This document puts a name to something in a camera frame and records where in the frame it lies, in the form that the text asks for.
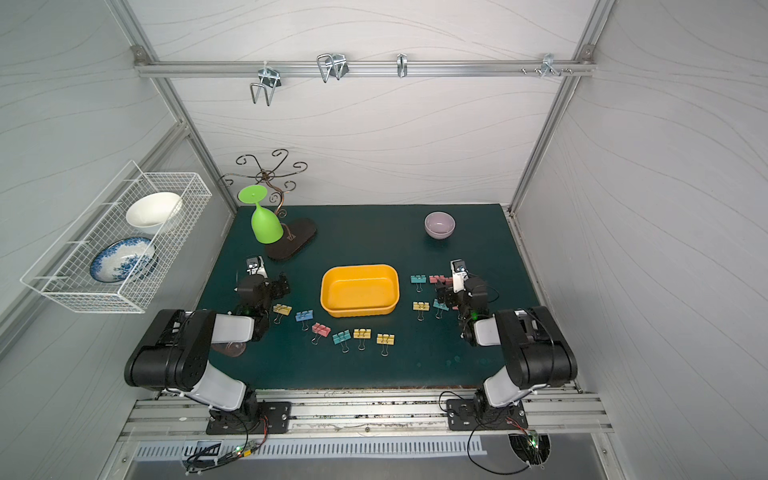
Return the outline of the large pink binder clip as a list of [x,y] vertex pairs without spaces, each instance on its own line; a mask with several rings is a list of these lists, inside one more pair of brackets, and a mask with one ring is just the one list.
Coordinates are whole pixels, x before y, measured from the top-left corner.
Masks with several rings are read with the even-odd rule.
[[331,328],[320,323],[315,323],[311,327],[311,331],[314,334],[311,339],[311,344],[318,345],[321,338],[327,338],[330,335]]

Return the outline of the teal binder clip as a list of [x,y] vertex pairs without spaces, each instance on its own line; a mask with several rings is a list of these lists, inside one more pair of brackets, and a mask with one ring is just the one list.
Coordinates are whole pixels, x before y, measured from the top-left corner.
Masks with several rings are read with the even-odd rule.
[[332,335],[332,340],[334,344],[341,348],[341,352],[343,354],[350,352],[348,341],[351,338],[352,338],[352,335],[349,330],[343,330]]
[[432,304],[434,310],[435,310],[435,318],[441,319],[443,317],[443,314],[449,311],[448,306],[445,303],[442,303],[435,299]]
[[427,283],[426,275],[411,275],[410,282],[415,286],[417,292],[423,291],[423,286]]

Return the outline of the yellow plastic storage box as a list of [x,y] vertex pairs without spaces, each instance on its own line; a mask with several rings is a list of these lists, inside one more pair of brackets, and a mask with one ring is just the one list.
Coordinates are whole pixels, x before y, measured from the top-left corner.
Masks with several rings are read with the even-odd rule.
[[390,265],[339,266],[322,278],[320,303],[334,318],[388,315],[399,300],[398,273]]

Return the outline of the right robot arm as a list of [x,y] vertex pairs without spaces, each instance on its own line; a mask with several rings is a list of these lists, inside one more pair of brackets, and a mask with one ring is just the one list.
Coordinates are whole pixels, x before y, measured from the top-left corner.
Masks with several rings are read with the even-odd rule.
[[540,389],[576,379],[575,354],[547,307],[492,312],[488,284],[477,276],[439,276],[433,284],[436,301],[458,313],[465,341],[501,349],[503,366],[475,394],[476,412],[516,406]]

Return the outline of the cream binder clip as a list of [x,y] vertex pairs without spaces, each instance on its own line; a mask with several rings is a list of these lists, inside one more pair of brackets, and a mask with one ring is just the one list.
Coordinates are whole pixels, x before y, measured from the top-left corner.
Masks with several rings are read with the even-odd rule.
[[282,320],[291,314],[292,307],[284,304],[275,304],[272,307],[272,311],[275,313],[275,318],[273,319],[273,323],[275,325],[280,325],[282,323]]
[[389,356],[389,348],[395,344],[393,334],[379,333],[376,337],[376,343],[381,347],[381,356]]
[[356,328],[353,330],[353,338],[358,341],[358,350],[366,349],[366,341],[372,336],[372,330],[369,328]]

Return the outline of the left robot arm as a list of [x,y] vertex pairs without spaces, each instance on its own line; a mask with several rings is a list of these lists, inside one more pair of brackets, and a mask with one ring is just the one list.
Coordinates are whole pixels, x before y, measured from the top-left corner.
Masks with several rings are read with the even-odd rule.
[[252,391],[212,365],[212,347],[260,341],[270,326],[274,301],[290,293],[285,274],[249,275],[235,288],[240,304],[231,313],[163,309],[129,356],[124,381],[131,387],[183,395],[211,409],[244,412]]

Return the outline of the blue binder clip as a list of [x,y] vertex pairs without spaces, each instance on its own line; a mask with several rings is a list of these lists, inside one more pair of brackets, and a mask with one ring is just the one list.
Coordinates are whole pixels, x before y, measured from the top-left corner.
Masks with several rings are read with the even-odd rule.
[[314,319],[314,312],[312,310],[299,311],[295,315],[295,321],[301,325],[303,331],[309,331],[309,323]]

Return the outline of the yellow binder clip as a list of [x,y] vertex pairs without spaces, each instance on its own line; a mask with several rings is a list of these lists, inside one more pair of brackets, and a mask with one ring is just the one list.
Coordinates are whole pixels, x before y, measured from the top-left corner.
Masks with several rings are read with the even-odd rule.
[[417,313],[417,320],[422,322],[425,320],[426,313],[430,310],[430,304],[428,302],[414,301],[412,308]]

